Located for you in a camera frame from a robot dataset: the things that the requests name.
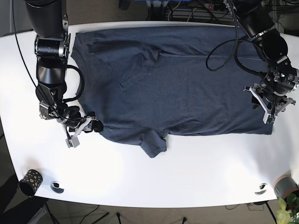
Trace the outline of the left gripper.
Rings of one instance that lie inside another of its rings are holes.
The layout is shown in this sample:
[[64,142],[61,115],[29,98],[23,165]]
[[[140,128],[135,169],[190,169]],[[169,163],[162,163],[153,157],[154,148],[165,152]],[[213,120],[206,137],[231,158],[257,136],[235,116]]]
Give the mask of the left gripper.
[[264,124],[273,125],[278,114],[284,112],[288,105],[295,105],[296,101],[283,94],[275,94],[270,91],[266,84],[254,84],[251,87],[245,86],[244,91],[252,94],[252,108],[259,106],[264,110]]

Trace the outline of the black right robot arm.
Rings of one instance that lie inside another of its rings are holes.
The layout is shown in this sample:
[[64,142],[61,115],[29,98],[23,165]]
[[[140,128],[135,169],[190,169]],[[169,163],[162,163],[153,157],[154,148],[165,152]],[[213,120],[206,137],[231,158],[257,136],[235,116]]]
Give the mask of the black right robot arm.
[[[34,85],[39,103],[40,117],[56,119],[63,125],[68,147],[79,145],[81,132],[101,132],[103,124],[94,112],[82,116],[78,106],[68,106],[78,100],[85,89],[81,70],[68,64],[71,34],[64,0],[27,0],[25,2],[33,30],[36,32],[34,52],[37,57]],[[79,91],[72,98],[64,98],[67,91],[67,69],[75,70],[80,77]]]

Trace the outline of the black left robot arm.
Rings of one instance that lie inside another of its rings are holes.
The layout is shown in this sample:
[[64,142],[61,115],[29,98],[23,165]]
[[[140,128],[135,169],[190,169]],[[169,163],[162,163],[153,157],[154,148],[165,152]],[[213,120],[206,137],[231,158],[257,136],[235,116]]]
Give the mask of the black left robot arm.
[[[252,94],[253,108],[261,106],[264,110],[263,122],[274,124],[280,112],[284,112],[296,101],[287,97],[287,93],[299,86],[299,71],[292,67],[285,39],[274,27],[269,14],[263,9],[259,0],[226,0],[224,4],[231,13],[235,25],[241,24],[248,37],[239,38],[239,30],[235,31],[232,54],[235,63],[243,71],[258,76],[261,84],[245,87]],[[238,48],[242,42],[254,45],[259,57],[266,62],[267,72],[251,70],[241,64],[238,59]]]

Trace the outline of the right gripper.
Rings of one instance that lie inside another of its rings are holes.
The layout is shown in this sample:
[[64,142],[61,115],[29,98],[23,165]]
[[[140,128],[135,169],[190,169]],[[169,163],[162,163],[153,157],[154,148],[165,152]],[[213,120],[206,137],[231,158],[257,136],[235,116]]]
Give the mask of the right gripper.
[[102,122],[96,119],[95,112],[88,112],[83,117],[83,121],[78,121],[76,125],[63,124],[63,129],[67,137],[65,142],[68,148],[75,148],[80,144],[78,136],[82,131],[85,133],[100,133],[103,131],[103,128]]

